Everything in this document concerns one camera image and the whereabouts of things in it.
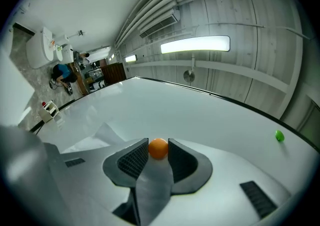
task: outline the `ping pong ball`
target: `ping pong ball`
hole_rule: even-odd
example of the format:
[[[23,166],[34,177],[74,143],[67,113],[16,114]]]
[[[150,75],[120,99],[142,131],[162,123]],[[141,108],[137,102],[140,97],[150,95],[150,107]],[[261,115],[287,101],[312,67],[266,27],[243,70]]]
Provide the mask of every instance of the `ping pong ball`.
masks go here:
[[[168,143],[161,138],[153,139],[148,146],[151,157],[156,160],[163,159],[168,153]]]

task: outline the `green ball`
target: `green ball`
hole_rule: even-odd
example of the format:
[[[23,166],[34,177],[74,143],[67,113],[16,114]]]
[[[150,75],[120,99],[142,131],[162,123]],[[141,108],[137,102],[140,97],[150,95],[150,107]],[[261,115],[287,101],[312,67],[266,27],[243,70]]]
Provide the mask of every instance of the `green ball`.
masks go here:
[[[280,130],[275,131],[275,138],[276,138],[279,142],[283,142],[283,141],[285,140],[285,136],[284,136],[284,134],[283,134]]]

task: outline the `air conditioner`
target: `air conditioner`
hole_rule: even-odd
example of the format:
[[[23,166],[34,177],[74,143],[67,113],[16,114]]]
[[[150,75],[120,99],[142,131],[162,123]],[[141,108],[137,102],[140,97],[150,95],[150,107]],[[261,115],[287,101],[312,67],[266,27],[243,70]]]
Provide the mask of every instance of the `air conditioner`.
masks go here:
[[[165,27],[177,23],[180,20],[180,11],[178,9],[170,9],[161,14],[159,17],[141,27],[140,37],[145,38]]]

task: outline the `ceiling light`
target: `ceiling light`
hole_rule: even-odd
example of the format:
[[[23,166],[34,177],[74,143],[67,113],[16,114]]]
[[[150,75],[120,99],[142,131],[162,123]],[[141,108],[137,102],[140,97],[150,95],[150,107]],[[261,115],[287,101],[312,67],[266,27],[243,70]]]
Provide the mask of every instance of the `ceiling light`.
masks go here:
[[[230,50],[230,37],[228,36],[199,36],[180,39],[161,45],[161,53],[173,53],[194,50]]]
[[[131,55],[131,56],[128,56],[125,58],[125,62],[128,63],[128,62],[135,62],[137,60],[137,55]]]

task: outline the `blue shirt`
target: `blue shirt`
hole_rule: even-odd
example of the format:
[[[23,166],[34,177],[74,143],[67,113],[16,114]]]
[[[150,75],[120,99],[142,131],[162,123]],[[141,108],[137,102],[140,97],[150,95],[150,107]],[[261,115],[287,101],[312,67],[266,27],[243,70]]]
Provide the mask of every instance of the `blue shirt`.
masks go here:
[[[62,77],[65,79],[70,75],[70,70],[68,69],[68,66],[65,64],[58,64],[58,69],[62,71]]]

